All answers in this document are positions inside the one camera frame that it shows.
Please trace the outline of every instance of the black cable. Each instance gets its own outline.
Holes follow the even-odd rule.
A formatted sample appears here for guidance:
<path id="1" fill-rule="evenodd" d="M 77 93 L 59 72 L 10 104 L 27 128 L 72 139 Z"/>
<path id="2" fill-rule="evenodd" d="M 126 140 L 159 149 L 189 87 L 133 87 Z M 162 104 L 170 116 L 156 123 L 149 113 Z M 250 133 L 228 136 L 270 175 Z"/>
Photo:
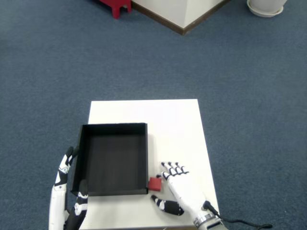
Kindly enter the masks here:
<path id="1" fill-rule="evenodd" d="M 254 224 L 254 223 L 247 222 L 247 221 L 242 220 L 242 219 L 227 219 L 227 218 L 224 218 L 221 215 L 219 215 L 218 211 L 215 210 L 215 208 L 211 205 L 211 203 L 209 201 L 205 201 L 205 203 L 203 203 L 202 206 L 203 206 L 204 209 L 210 210 L 213 214 L 218 216 L 221 220 L 224 220 L 224 221 L 229 222 L 229 223 L 242 223 L 242 224 L 246 224 L 246 225 L 249 225 L 249 226 L 253 226 L 257 230 L 273 228 L 272 224 L 262 224 L 262 225 L 259 225 L 259 224 Z"/>

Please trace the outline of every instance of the robotic hand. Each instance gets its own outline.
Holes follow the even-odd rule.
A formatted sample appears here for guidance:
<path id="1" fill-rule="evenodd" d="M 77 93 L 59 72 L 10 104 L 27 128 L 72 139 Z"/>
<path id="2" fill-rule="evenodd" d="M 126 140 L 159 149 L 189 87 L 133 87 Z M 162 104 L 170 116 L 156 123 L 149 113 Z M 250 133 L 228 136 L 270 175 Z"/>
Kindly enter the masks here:
<path id="1" fill-rule="evenodd" d="M 51 191 L 49 230 L 78 230 L 85 218 L 88 198 L 85 180 L 80 182 L 74 207 L 70 212 L 66 207 L 68 171 L 77 154 L 77 149 L 74 150 L 73 147 L 69 147 L 59 166 L 56 181 Z"/>
<path id="2" fill-rule="evenodd" d="M 161 172 L 161 175 L 158 176 L 162 176 L 168 182 L 168 187 L 178 203 L 162 200 L 152 195 L 157 206 L 164 212 L 179 216 L 187 211 L 195 226 L 200 230 L 227 230 L 219 217 L 211 211 L 203 209 L 206 197 L 186 168 L 171 162 L 163 162 L 162 165 L 167 169 L 167 172 Z"/>

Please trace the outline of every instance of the baseboard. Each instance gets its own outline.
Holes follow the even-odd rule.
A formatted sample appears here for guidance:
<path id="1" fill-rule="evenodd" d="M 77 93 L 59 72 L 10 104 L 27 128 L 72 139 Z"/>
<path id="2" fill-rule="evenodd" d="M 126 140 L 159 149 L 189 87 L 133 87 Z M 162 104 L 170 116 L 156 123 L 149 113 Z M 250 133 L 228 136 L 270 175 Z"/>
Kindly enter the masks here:
<path id="1" fill-rule="evenodd" d="M 141 12 L 142 14 L 145 14 L 147 17 L 150 17 L 151 19 L 154 19 L 155 21 L 159 22 L 160 24 L 170 28 L 171 30 L 183 35 L 183 28 L 179 25 L 176 25 L 175 23 L 172 23 L 168 19 L 165 19 L 164 17 L 161 17 L 160 15 L 156 14 L 155 12 L 150 11 L 149 9 L 135 3 L 131 2 L 132 8 L 136 9 L 138 12 Z"/>
<path id="2" fill-rule="evenodd" d="M 214 6 L 212 9 L 204 13 L 202 16 L 200 16 L 198 19 L 194 20 L 192 23 L 187 25 L 186 27 L 182 28 L 179 25 L 176 25 L 175 23 L 169 21 L 168 19 L 165 19 L 164 17 L 161 17 L 160 15 L 156 14 L 155 12 L 150 11 L 149 9 L 135 3 L 131 2 L 132 7 L 136 9 L 137 11 L 141 12 L 142 14 L 145 14 L 147 17 L 150 17 L 151 19 L 154 19 L 155 21 L 159 22 L 160 24 L 170 28 L 171 30 L 177 32 L 180 35 L 185 35 L 187 32 L 195 28 L 197 25 L 199 25 L 201 22 L 205 21 L 209 16 L 211 16 L 214 12 L 216 12 L 219 8 L 223 7 L 226 3 L 230 2 L 231 0 L 223 0 L 216 6 Z"/>

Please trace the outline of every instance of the black box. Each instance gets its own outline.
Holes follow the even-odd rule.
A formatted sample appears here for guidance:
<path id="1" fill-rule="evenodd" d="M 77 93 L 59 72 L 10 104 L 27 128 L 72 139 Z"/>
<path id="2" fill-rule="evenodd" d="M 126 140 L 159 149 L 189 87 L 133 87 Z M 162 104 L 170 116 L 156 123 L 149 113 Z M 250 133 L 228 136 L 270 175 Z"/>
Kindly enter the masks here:
<path id="1" fill-rule="evenodd" d="M 89 196 L 147 194 L 147 124 L 83 125 L 72 192 L 87 180 Z"/>

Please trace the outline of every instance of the white tabletop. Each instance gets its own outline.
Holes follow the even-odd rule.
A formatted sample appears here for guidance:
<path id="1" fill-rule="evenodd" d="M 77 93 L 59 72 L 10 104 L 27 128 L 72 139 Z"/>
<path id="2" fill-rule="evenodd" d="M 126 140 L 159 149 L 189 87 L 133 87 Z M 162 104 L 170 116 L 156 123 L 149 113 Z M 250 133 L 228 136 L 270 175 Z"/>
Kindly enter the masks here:
<path id="1" fill-rule="evenodd" d="M 218 210 L 208 152 L 201 124 L 198 101 L 93 101 L 89 124 L 148 124 L 148 175 L 163 170 L 162 161 L 178 161 L 191 172 L 209 200 Z M 160 211 L 150 199 L 174 200 L 167 184 L 161 192 L 147 195 L 89 197 L 88 210 L 81 229 L 122 229 L 192 226 L 187 213 L 174 216 Z"/>

